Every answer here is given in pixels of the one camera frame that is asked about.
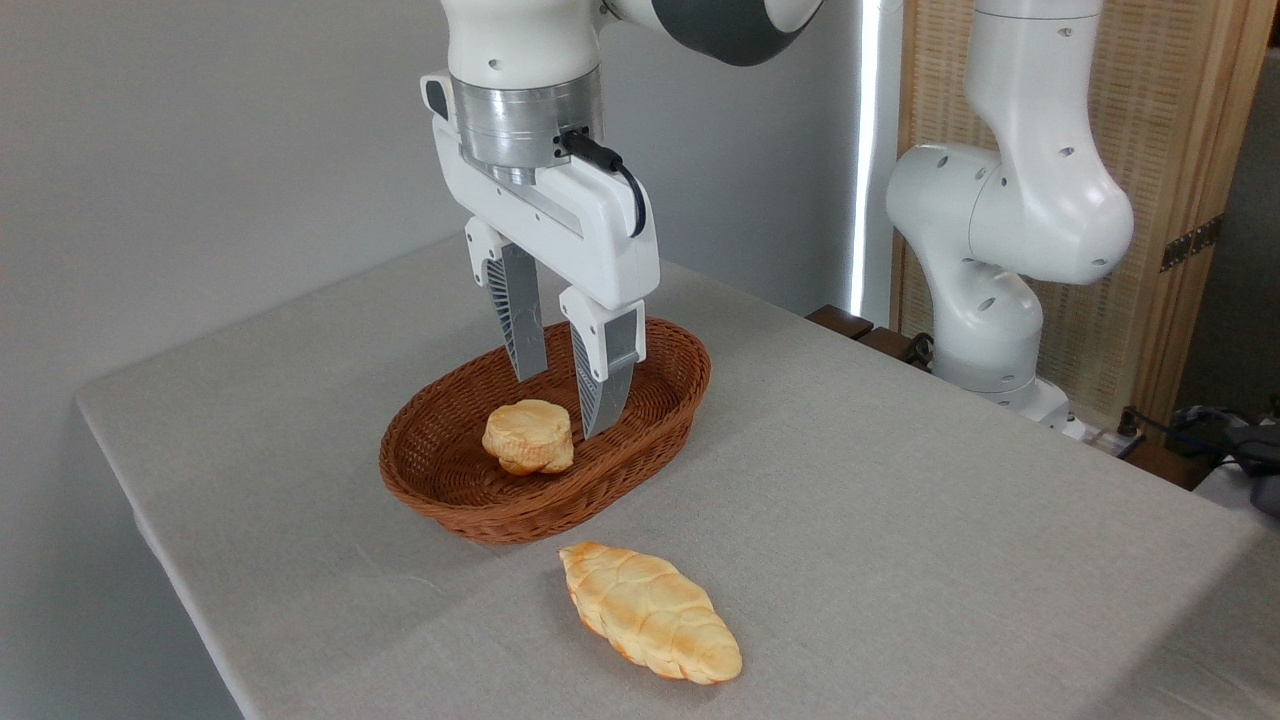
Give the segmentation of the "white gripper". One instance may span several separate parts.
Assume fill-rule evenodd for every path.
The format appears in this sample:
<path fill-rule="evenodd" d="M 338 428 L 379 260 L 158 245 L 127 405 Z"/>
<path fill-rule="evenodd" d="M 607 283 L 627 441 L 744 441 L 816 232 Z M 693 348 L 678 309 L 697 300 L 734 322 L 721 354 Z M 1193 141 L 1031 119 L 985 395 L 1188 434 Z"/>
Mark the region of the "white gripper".
<path fill-rule="evenodd" d="M 548 369 L 535 259 L 575 286 L 559 305 L 570 320 L 582 437 L 599 436 L 620 420 L 634 368 L 646 359 L 641 299 L 660 282 L 654 222 L 634 236 L 630 184 L 579 158 L 539 168 L 534 184 L 503 183 L 465 159 L 449 122 L 431 123 L 454 200 L 479 217 L 465 227 L 472 274 L 495 309 L 517 380 Z"/>

